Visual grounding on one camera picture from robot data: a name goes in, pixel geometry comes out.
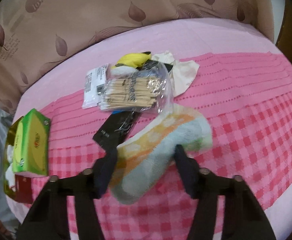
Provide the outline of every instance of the bed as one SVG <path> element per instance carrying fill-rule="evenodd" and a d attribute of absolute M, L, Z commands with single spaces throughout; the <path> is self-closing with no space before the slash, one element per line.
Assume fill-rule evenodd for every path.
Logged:
<path fill-rule="evenodd" d="M 180 19 L 131 30 L 62 62 L 22 96 L 16 121 L 32 108 L 51 118 L 49 175 L 74 176 L 103 156 L 92 140 L 109 113 L 82 109 L 86 72 L 131 52 L 169 50 L 199 65 L 190 88 L 175 103 L 201 112 L 213 131 L 213 148 L 190 152 L 202 167 L 224 177 L 244 177 L 276 238 L 292 231 L 292 65 L 250 25 L 225 19 Z M 152 119 L 141 116 L 130 136 Z M 32 180 L 33 197 L 48 178 Z M 121 205 L 107 192 L 95 201 L 106 239 L 186 239 L 196 201 L 184 192 L 174 165 L 137 203 Z M 29 205 L 8 204 L 20 222 Z M 214 239 L 221 237 L 221 215 Z M 72 198 L 72 239 L 78 239 Z"/>

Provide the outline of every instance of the metal rivet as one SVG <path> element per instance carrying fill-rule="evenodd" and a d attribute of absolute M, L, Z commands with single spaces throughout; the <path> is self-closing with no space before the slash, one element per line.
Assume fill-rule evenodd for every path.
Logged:
<path fill-rule="evenodd" d="M 58 176 L 57 176 L 57 175 L 53 175 L 53 176 L 51 176 L 51 177 L 49 178 L 49 181 L 50 181 L 50 182 L 56 182 L 56 181 L 58 181 Z"/>
<path fill-rule="evenodd" d="M 83 174 L 84 174 L 84 175 L 92 174 L 92 172 L 93 172 L 92 168 L 87 168 L 87 169 L 84 169 L 84 170 L 83 170 Z"/>
<path fill-rule="evenodd" d="M 210 170 L 207 169 L 207 168 L 200 168 L 200 169 L 199 169 L 199 172 L 200 172 L 201 174 L 203 174 L 203 175 L 208 175 L 209 172 L 210 172 Z"/>
<path fill-rule="evenodd" d="M 235 179 L 238 182 L 242 182 L 244 180 L 240 175 L 233 176 L 233 179 Z"/>

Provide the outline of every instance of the brown curtain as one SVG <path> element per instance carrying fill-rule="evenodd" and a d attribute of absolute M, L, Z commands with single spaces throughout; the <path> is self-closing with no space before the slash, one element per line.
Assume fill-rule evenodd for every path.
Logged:
<path fill-rule="evenodd" d="M 195 17 L 252 24 L 273 41 L 270 0 L 2 0 L 0 107 L 14 113 L 29 86 L 89 45 L 141 26 Z"/>

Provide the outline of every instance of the green tissue box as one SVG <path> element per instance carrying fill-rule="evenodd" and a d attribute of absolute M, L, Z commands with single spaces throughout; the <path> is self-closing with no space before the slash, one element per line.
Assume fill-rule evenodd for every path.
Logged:
<path fill-rule="evenodd" d="M 19 121 L 14 140 L 14 173 L 31 178 L 48 176 L 49 127 L 50 119 L 36 109 Z"/>

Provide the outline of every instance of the black package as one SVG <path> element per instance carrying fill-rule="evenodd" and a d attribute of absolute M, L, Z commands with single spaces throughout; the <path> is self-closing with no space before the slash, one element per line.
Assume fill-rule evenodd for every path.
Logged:
<path fill-rule="evenodd" d="M 144 65 L 142 66 L 142 68 L 140 70 L 147 70 L 147 69 L 151 69 L 152 67 L 157 66 L 158 61 L 156 60 L 151 60 L 148 59 Z M 173 65 L 168 64 L 168 63 L 164 63 L 165 67 L 167 68 L 168 73 L 170 72 L 170 70 L 172 69 Z"/>
<path fill-rule="evenodd" d="M 94 134 L 93 140 L 105 151 L 116 148 L 125 141 L 139 116 L 138 112 L 114 111 Z"/>

